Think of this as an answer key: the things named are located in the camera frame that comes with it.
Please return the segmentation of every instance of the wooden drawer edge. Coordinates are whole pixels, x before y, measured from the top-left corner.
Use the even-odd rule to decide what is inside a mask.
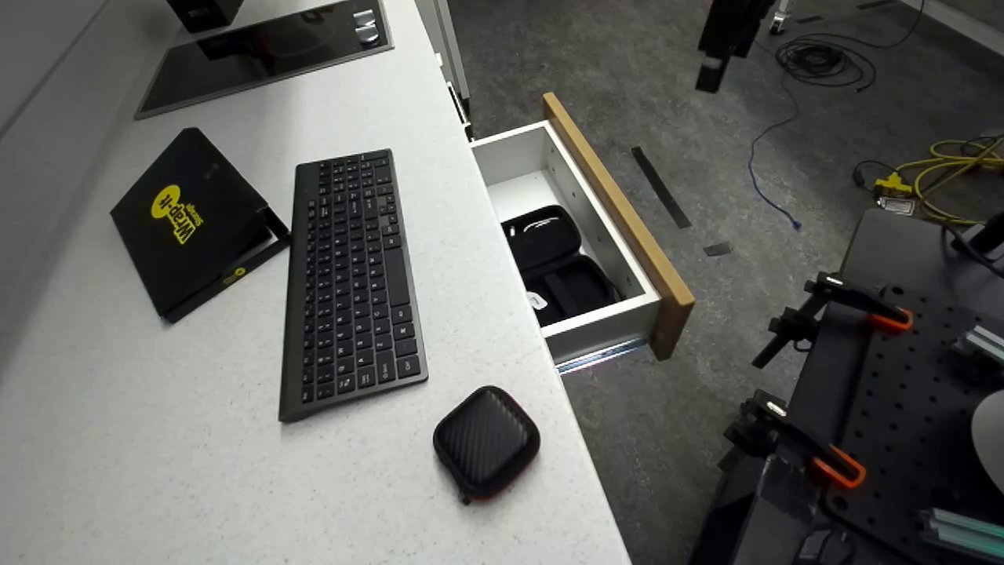
[[[542,115],[552,122],[559,138],[565,141],[565,150],[574,155],[593,191],[599,193],[606,212],[619,223],[621,234],[627,238],[632,252],[638,255],[638,263],[647,271],[659,291],[659,317],[654,329],[654,353],[670,357],[687,327],[687,317],[695,310],[695,291],[679,274],[679,267],[666,257],[651,227],[638,215],[635,204],[614,182],[614,175],[606,170],[586,134],[579,129],[579,122],[569,115],[559,93],[542,93]]]

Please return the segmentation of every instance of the black keyboard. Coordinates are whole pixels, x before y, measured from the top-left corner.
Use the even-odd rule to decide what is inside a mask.
[[[301,162],[280,420],[423,379],[392,150]]]

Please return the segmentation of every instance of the pegboard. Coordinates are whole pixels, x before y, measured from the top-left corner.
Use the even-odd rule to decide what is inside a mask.
[[[842,449],[868,467],[868,479],[857,491],[833,490],[825,509],[910,560],[948,560],[951,552],[923,543],[921,510],[938,506],[1004,521],[1002,491],[971,438],[973,407],[1004,379],[955,352],[982,317],[910,287],[886,299],[910,307],[916,327],[910,336],[874,336],[842,432]]]

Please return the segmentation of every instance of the open drawer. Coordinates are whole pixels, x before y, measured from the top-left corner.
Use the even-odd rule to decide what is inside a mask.
[[[565,206],[583,234],[580,252],[621,295],[614,303],[542,327],[559,369],[603,365],[645,341],[656,357],[670,357],[690,317],[695,291],[556,93],[542,93],[542,114],[542,122],[472,148],[498,223],[546,204]]]

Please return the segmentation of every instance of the floor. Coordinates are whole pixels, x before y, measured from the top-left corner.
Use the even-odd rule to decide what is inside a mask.
[[[803,30],[902,36],[913,13],[886,7],[761,36],[719,93],[695,92],[708,0],[453,0],[472,78],[475,134],[541,118],[559,92],[614,178],[697,291],[671,362],[647,352],[569,377],[569,394],[635,560],[687,560],[728,453],[721,430],[754,389],[792,394],[803,357],[754,369],[765,323],[803,301],[803,279],[839,271],[868,196],[851,170],[866,155],[904,162],[946,134],[1004,125],[1004,59],[923,22],[910,40],[864,52],[868,92],[824,92],[782,78],[776,48]],[[763,191],[750,185],[750,141]],[[690,230],[679,230],[632,160],[645,148]]]

